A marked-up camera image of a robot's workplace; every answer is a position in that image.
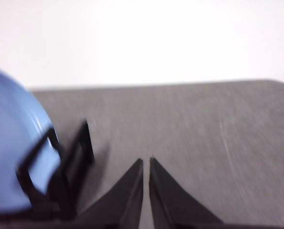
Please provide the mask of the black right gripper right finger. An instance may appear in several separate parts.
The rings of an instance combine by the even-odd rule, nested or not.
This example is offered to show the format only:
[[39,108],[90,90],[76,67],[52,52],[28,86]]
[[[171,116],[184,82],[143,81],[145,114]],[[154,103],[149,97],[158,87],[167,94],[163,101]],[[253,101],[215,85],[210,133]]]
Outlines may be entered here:
[[154,157],[150,159],[149,198],[156,229],[206,229],[224,225]]

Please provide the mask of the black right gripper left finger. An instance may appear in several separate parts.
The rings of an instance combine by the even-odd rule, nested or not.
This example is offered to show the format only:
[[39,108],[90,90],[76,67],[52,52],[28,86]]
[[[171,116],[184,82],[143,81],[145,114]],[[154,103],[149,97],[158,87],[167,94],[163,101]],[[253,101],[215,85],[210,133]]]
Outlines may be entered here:
[[78,229],[137,229],[143,202],[143,160],[77,219]]

